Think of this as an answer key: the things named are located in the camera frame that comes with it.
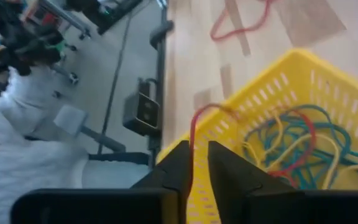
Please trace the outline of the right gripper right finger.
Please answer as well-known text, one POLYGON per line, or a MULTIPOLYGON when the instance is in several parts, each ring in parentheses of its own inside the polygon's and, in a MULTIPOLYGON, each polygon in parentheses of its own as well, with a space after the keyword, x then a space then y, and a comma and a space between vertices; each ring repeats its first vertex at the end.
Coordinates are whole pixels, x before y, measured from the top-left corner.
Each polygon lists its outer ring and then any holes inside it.
POLYGON ((358 224, 358 190, 297 190, 216 141, 208 165, 222 224, 358 224))

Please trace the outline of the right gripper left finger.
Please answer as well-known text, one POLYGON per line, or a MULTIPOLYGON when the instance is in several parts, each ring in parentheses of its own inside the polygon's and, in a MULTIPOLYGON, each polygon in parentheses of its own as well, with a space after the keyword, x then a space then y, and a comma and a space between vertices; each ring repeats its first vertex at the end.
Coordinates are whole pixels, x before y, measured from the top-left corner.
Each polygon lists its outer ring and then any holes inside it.
POLYGON ((185 141, 129 189, 32 190, 11 224, 185 224, 192 158, 185 141))

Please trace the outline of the red rubber band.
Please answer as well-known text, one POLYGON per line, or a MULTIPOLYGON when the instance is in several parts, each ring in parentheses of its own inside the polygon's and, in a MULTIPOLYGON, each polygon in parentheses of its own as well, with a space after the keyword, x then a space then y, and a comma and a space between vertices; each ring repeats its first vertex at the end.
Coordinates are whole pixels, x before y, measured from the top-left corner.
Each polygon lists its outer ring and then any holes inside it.
POLYGON ((241 33, 245 33, 245 32, 253 32, 253 31, 260 29, 265 24, 266 20, 268 19, 269 14, 270 14, 270 8, 274 1, 276 1, 276 0, 263 0, 263 2, 265 3, 264 11, 263 11, 263 14, 261 15, 260 19, 255 24, 253 24, 249 27, 234 29, 226 34, 223 34, 223 35, 217 35, 217 32, 218 32, 220 26, 222 25, 225 17, 228 15, 228 8, 227 8, 227 6, 225 6, 224 9, 222 10, 222 12, 220 13, 219 17, 217 18, 217 20, 214 22, 214 24, 209 32, 209 36, 210 36, 211 40, 218 42, 218 41, 228 39, 228 38, 230 38, 234 35, 237 35, 237 34, 241 34, 241 33))
MULTIPOLYGON (((200 116, 202 113, 204 113, 205 110, 207 110, 208 108, 212 108, 212 107, 213 107, 213 108, 217 108, 217 109, 219 109, 219 110, 225 112, 225 113, 228 114, 229 116, 231 116, 231 117, 236 121, 236 123, 237 123, 239 126, 242 126, 243 123, 245 122, 244 116, 243 116, 241 113, 238 113, 238 112, 236 112, 236 111, 232 110, 231 108, 228 108, 227 106, 224 106, 224 105, 220 105, 220 104, 216 104, 216 103, 211 103, 211 104, 208 104, 208 105, 206 105, 205 107, 199 109, 199 110, 195 113, 193 119, 191 120, 191 126, 190 126, 189 148, 190 148, 190 151, 191 151, 191 160, 194 159, 194 149, 195 149, 195 136, 196 136, 196 123, 197 123, 197 120, 198 120, 199 116, 200 116)), ((277 112, 278 109, 286 110, 286 112, 294 112, 294 113, 297 113, 299 116, 301 116, 301 117, 303 118, 305 124, 306 124, 307 127, 308 127, 309 134, 316 134, 314 124, 313 124, 313 123, 310 121, 310 119, 309 119, 306 115, 304 115, 303 113, 300 113, 298 110, 293 111, 293 110, 291 110, 292 108, 289 108, 289 107, 287 107, 287 106, 276 106, 272 111, 273 111, 273 112, 277 112)), ((311 140, 311 141, 310 141, 310 144, 315 147, 315 145, 316 145, 316 140, 311 140)), ((273 177, 285 177, 285 178, 287 178, 287 179, 290 181, 290 183, 292 184, 292 186, 295 186, 295 182, 293 181, 293 179, 287 175, 288 172, 281 173, 281 174, 278 174, 278 173, 274 174, 274 173, 273 173, 274 171, 275 171, 275 170, 270 171, 270 172, 266 171, 266 172, 267 172, 269 175, 273 176, 273 177)))

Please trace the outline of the yellow rubber band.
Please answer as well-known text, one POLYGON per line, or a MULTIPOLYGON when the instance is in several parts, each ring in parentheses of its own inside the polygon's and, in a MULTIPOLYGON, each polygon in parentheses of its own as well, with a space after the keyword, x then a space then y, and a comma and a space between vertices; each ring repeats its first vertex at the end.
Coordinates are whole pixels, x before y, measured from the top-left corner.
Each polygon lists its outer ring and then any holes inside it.
MULTIPOLYGON (((275 140, 275 142, 273 143, 273 145, 268 149, 266 150, 263 154, 262 154, 262 158, 265 159, 267 157, 268 154, 270 154, 271 152, 273 152, 277 147, 278 145, 280 144, 281 140, 282 140, 282 137, 283 137, 283 124, 281 122, 281 119, 279 117, 279 114, 274 112, 273 114, 274 118, 275 118, 275 121, 278 125, 278 136, 275 140)), ((248 143, 247 141, 244 141, 242 143, 242 146, 245 148, 245 149, 248 149, 251 154, 253 155, 254 157, 254 161, 255 161, 255 164, 257 167, 261 167, 261 159, 259 158, 259 156, 257 155, 255 149, 252 147, 252 145, 250 143, 248 143)))
MULTIPOLYGON (((330 165, 330 167, 329 167, 329 169, 328 169, 328 171, 327 171, 326 178, 325 178, 325 180, 324 180, 324 182, 323 182, 323 185, 322 185, 322 189, 323 189, 323 190, 328 189, 328 188, 329 188, 329 185, 330 185, 330 183, 331 183, 331 180, 332 180, 332 178, 333 178, 334 171, 336 170, 336 167, 337 167, 337 165, 338 165, 338 163, 339 163, 340 150, 339 150, 339 148, 337 147, 337 145, 336 145, 336 143, 334 142, 333 139, 331 139, 331 138, 329 138, 329 137, 327 137, 327 136, 325 136, 325 135, 323 135, 323 134, 306 134, 306 135, 300 137, 300 138, 297 139, 294 143, 292 143, 292 144, 288 147, 288 149, 286 149, 286 150, 284 151, 284 153, 283 153, 276 161, 274 161, 271 165, 269 165, 268 167, 266 167, 266 168, 264 169, 264 171, 268 171, 268 172, 272 171, 272 169, 273 169, 277 164, 279 164, 281 161, 283 161, 283 160, 287 157, 287 155, 289 155, 289 153, 291 153, 292 150, 294 150, 294 148, 297 147, 297 145, 301 144, 302 142, 304 142, 304 141, 306 141, 306 140, 308 140, 308 139, 311 139, 311 140, 324 139, 325 141, 327 141, 327 142, 329 142, 329 143, 331 143, 331 144, 333 145, 334 158, 333 158, 333 161, 332 161, 332 163, 331 163, 331 165, 330 165)), ((308 154, 313 150, 314 146, 312 146, 311 144, 310 144, 310 146, 311 146, 311 149, 306 150, 306 151, 304 152, 304 154, 303 154, 303 157, 300 158, 299 160, 297 160, 297 162, 294 163, 292 167, 288 167, 287 170, 276 170, 276 171, 274 171, 273 173, 274 173, 274 174, 276 174, 276 173, 281 174, 281 173, 288 172, 289 170, 292 170, 292 169, 298 167, 298 166, 300 165, 300 163, 302 163, 302 162, 308 157, 308 154)))

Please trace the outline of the yellow slotted plastic bin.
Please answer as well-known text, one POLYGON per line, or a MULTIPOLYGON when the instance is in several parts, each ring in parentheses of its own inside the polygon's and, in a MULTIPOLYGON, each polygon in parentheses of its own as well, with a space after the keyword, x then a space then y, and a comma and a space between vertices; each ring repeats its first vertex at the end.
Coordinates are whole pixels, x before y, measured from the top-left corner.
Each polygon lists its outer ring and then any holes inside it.
MULTIPOLYGON (((200 106, 193 113, 193 117, 199 109, 208 104, 200 106)), ((256 150, 262 150, 262 145, 253 131, 275 119, 272 110, 276 106, 292 108, 311 104, 323 108, 334 124, 350 133, 353 147, 358 152, 358 80, 305 50, 294 49, 287 52, 244 88, 226 101, 216 104, 241 113, 245 122, 239 126, 231 116, 213 107, 199 116, 191 172, 193 183, 186 205, 185 224, 222 224, 209 175, 209 142, 220 143, 256 166, 246 158, 242 142, 245 136, 250 134, 250 143, 256 150)), ((298 111, 306 115, 312 123, 327 121, 317 110, 298 111)), ((283 109, 278 109, 277 113, 280 118, 292 116, 303 120, 297 113, 283 109)), ((187 141, 189 147, 189 137, 190 127, 184 136, 159 154, 158 162, 166 158, 181 142, 187 141)))

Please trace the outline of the grey office chair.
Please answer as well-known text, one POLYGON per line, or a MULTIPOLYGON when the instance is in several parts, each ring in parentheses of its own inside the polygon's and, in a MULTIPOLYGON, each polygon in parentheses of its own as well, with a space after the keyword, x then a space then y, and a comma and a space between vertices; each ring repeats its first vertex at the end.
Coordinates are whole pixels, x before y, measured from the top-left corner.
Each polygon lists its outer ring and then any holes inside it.
POLYGON ((57 113, 54 123, 57 127, 62 129, 74 138, 77 138, 80 134, 90 137, 92 140, 102 145, 103 147, 109 148, 114 152, 125 152, 125 145, 118 141, 107 137, 102 133, 97 133, 92 129, 85 126, 88 118, 87 112, 75 108, 71 105, 63 105, 57 113))

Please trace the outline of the person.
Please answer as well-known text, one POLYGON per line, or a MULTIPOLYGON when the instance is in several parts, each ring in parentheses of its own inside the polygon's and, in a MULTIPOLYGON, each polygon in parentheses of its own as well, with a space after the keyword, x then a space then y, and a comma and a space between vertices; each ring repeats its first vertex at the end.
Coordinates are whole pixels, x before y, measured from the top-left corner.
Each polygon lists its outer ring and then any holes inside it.
POLYGON ((80 189, 86 150, 65 142, 25 138, 55 103, 55 75, 50 67, 31 67, 21 76, 9 69, 0 96, 0 224, 9 224, 11 207, 35 189, 80 189))

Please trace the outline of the black device green light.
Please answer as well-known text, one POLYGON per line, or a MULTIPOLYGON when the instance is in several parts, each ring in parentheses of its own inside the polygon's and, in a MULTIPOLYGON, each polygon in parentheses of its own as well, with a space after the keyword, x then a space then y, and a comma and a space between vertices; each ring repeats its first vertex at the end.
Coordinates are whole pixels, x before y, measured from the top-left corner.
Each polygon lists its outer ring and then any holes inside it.
POLYGON ((104 35, 113 25, 135 9, 143 0, 107 0, 116 5, 109 7, 104 0, 65 0, 68 11, 81 12, 97 26, 99 35, 104 35))

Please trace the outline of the grey table leg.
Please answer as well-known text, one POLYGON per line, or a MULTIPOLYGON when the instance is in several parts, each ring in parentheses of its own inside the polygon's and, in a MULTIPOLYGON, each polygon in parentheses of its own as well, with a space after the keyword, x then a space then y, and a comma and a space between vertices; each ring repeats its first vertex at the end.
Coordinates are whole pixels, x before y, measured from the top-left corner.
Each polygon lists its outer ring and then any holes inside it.
POLYGON ((63 7, 65 6, 65 2, 66 0, 39 0, 39 3, 43 7, 56 14, 57 16, 63 18, 73 27, 77 28, 81 32, 79 36, 81 40, 83 40, 85 37, 91 38, 89 26, 86 25, 77 16, 64 9, 63 7))

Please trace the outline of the black aluminium table frame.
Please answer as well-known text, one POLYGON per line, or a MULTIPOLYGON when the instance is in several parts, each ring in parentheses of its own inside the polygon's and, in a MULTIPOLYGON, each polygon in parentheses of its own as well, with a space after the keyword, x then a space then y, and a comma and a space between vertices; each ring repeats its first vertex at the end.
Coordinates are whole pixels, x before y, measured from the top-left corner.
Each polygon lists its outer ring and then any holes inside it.
MULTIPOLYGON (((155 0, 159 7, 160 7, 160 23, 154 30, 151 31, 149 37, 150 46, 156 50, 156 71, 154 77, 149 77, 157 80, 157 85, 154 83, 150 86, 150 95, 151 97, 160 105, 160 112, 159 112, 159 126, 160 132, 154 134, 153 136, 144 136, 148 138, 148 145, 147 150, 149 152, 147 156, 147 164, 150 167, 153 167, 157 161, 157 154, 162 150, 162 131, 163 131, 163 98, 164 98, 164 81, 165 81, 165 52, 166 52, 166 37, 167 34, 174 29, 174 22, 167 19, 167 12, 168 12, 168 3, 172 0, 155 0)), ((112 105, 114 101, 114 94, 117 88, 117 82, 119 78, 119 74, 121 72, 122 62, 124 61, 124 51, 127 46, 127 38, 128 33, 131 25, 131 20, 135 17, 135 14, 131 12, 129 14, 129 18, 126 24, 126 28, 124 30, 124 35, 122 39, 122 46, 119 51, 119 56, 117 60, 117 66, 114 71, 114 79, 112 83, 111 92, 109 95, 109 101, 104 117, 104 123, 102 128, 102 134, 106 135, 106 131, 108 128, 108 123, 110 116, 112 115, 113 111, 116 111, 116 107, 112 105)), ((122 102, 123 111, 122 117, 124 114, 124 101, 122 102)), ((103 146, 99 144, 97 156, 102 154, 103 146)))

